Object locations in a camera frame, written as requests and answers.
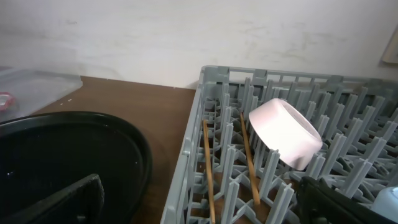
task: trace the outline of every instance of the black tray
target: black tray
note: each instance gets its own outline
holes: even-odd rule
[[[60,112],[0,123],[0,220],[98,174],[99,223],[129,223],[151,170],[145,138],[115,116]]]

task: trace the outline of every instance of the black plate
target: black plate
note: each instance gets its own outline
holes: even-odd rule
[[[115,116],[60,112],[0,123],[0,219],[98,174],[100,223],[129,223],[151,170],[145,138]]]

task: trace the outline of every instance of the brown countertop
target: brown countertop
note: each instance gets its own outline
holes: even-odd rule
[[[152,151],[152,179],[132,223],[159,223],[195,90],[82,77],[83,86],[39,113],[95,111],[135,125]]]

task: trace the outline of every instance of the black object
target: black object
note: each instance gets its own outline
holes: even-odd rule
[[[301,224],[395,224],[329,188],[323,179],[303,177],[297,193]]]
[[[95,224],[100,220],[104,190],[91,174],[0,222],[3,224]]]
[[[115,116],[60,112],[0,123],[0,219],[98,174],[99,223],[129,223],[151,170],[145,138]]]

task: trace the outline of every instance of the gray plastic dish rack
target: gray plastic dish rack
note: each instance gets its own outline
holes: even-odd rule
[[[231,72],[252,78],[231,82]],[[370,207],[380,190],[398,185],[397,96],[398,83],[377,78],[203,67],[161,223],[211,223],[209,215],[192,213],[209,209],[206,174],[198,168],[205,161],[203,119],[208,120],[213,177],[221,176],[214,181],[214,200],[224,200],[217,223],[234,223],[243,216],[264,223],[256,217],[253,199],[238,196],[240,187],[251,189],[240,112],[250,133],[259,196],[270,209],[266,223],[300,223],[292,211],[295,191],[286,180],[299,182],[303,176],[323,177],[330,187]],[[303,172],[284,165],[277,149],[268,149],[250,127],[249,112],[273,98],[293,105],[323,138],[322,149]],[[269,198],[271,191],[277,191],[275,199]],[[203,198],[195,200],[195,194]]]

